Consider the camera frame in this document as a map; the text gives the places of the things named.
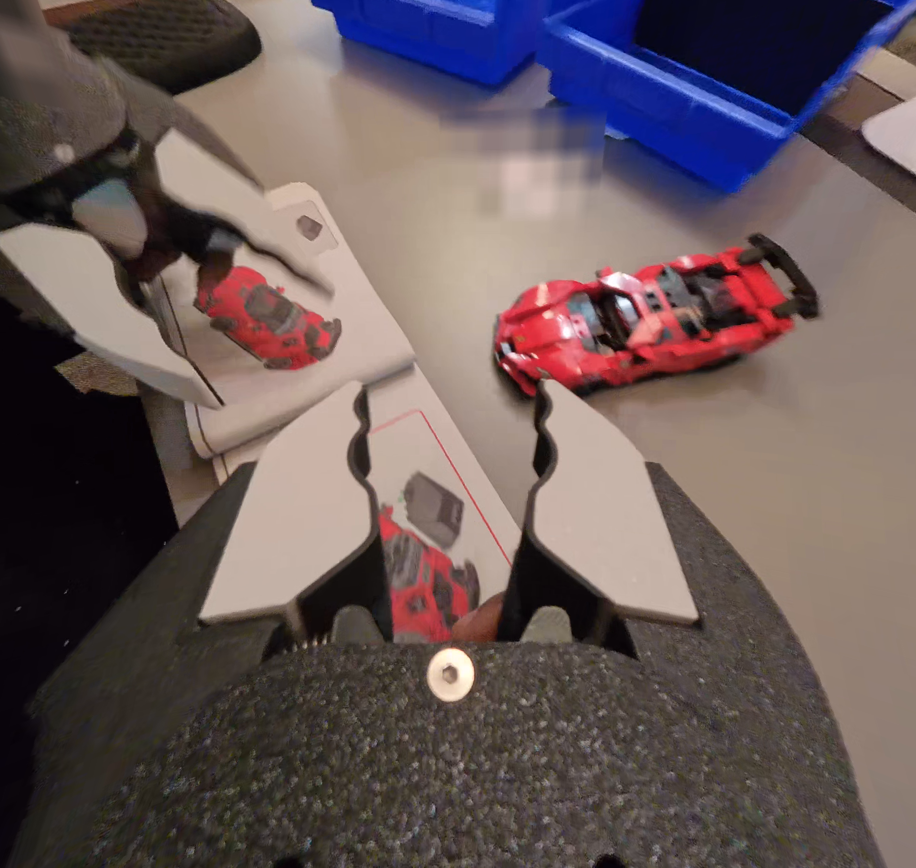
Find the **grey rounded flat object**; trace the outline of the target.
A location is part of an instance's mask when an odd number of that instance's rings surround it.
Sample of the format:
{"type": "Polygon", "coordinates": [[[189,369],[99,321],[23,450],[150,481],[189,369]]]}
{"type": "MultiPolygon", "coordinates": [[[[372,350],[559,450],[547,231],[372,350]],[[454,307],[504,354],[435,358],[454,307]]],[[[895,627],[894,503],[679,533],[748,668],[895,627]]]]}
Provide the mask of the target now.
{"type": "Polygon", "coordinates": [[[865,142],[887,160],[915,175],[915,98],[867,118],[860,129],[865,142]]]}

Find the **blue plastic bin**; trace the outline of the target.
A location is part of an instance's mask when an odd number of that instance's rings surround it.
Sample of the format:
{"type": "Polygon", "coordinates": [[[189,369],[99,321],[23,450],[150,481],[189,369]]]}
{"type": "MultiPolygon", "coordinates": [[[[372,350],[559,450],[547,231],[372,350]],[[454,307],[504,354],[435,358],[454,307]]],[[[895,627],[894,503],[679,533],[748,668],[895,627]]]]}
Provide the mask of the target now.
{"type": "Polygon", "coordinates": [[[534,56],[550,0],[311,0],[339,34],[479,84],[534,56]]]}
{"type": "Polygon", "coordinates": [[[914,14],[915,0],[552,0],[559,101],[733,193],[914,14]]]}

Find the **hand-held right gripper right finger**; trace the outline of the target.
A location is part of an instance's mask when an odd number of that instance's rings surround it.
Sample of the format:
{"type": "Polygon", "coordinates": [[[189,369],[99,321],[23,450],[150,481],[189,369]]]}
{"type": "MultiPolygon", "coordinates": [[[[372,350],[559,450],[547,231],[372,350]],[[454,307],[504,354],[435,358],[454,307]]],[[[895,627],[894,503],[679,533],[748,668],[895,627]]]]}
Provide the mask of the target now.
{"type": "Polygon", "coordinates": [[[538,387],[536,481],[501,612],[519,642],[558,609],[579,643],[631,643],[627,625],[696,630],[693,599],[642,454],[558,381],[538,387]]]}

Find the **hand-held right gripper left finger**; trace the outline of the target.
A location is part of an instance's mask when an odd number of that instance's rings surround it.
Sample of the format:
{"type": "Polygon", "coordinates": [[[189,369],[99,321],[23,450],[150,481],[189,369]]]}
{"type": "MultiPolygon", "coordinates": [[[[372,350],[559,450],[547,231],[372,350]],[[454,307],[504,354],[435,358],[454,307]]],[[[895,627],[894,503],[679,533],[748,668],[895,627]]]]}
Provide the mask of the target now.
{"type": "Polygon", "coordinates": [[[368,396],[347,382],[282,429],[255,462],[200,608],[215,626],[279,620],[292,638],[330,638],[338,611],[365,609],[382,639],[393,618],[371,483],[368,396]]]}

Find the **person's right hand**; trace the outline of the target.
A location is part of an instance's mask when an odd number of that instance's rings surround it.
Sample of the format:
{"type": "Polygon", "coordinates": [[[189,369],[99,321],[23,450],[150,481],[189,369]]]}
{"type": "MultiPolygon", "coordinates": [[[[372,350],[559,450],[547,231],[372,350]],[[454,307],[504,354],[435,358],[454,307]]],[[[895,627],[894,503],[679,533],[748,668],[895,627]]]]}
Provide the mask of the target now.
{"type": "Polygon", "coordinates": [[[470,611],[452,627],[452,643],[480,644],[498,640],[498,628],[502,616],[506,593],[499,592],[470,611]]]}

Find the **black mesh office chair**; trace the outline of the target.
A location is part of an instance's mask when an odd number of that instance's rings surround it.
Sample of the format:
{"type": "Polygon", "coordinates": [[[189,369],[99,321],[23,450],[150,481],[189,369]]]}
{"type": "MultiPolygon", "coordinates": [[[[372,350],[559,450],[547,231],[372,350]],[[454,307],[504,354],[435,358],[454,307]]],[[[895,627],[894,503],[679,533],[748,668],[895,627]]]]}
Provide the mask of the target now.
{"type": "Polygon", "coordinates": [[[255,25],[225,0],[137,0],[76,19],[63,30],[171,95],[245,68],[262,52],[255,25]]]}

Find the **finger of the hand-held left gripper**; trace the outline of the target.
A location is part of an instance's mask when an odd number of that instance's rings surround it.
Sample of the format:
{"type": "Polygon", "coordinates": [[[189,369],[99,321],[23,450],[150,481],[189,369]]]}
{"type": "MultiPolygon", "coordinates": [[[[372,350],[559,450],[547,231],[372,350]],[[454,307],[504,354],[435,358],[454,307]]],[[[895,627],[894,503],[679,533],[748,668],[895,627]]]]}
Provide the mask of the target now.
{"type": "Polygon", "coordinates": [[[223,401],[152,317],[127,300],[115,267],[90,235],[42,224],[1,234],[2,254],[96,356],[166,395],[211,409],[223,401]]]}
{"type": "Polygon", "coordinates": [[[230,263],[244,249],[330,298],[333,282],[284,229],[266,195],[246,177],[172,129],[154,150],[156,176],[173,240],[188,256],[230,263]]]}

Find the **red lego car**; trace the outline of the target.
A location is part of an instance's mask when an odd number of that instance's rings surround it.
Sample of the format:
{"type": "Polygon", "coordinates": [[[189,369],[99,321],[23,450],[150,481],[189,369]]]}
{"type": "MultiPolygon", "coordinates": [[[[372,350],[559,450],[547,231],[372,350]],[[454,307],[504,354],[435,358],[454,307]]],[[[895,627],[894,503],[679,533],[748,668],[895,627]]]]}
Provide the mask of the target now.
{"type": "Polygon", "coordinates": [[[498,315],[494,356],[528,396],[548,380],[585,395],[727,365],[820,309],[796,261],[756,234],[744,247],[634,273],[605,267],[589,282],[541,282],[498,315]]]}

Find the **white lego instruction booklet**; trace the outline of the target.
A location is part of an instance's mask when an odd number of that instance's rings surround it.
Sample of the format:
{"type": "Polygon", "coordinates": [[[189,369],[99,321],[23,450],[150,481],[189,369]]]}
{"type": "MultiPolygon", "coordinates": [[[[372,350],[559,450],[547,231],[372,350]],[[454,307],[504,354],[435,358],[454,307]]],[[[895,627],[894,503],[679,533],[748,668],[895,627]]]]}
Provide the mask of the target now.
{"type": "Polygon", "coordinates": [[[467,446],[391,312],[372,288],[318,192],[290,184],[266,194],[281,231],[333,281],[324,301],[268,259],[242,249],[210,294],[189,261],[148,289],[170,345],[223,399],[184,404],[192,449],[224,484],[256,463],[282,428],[307,415],[306,438],[269,450],[260,490],[268,535],[281,512],[323,497],[319,452],[330,444],[331,395],[364,386],[378,523],[400,643],[448,642],[455,622],[506,586],[520,531],[467,446]]]}

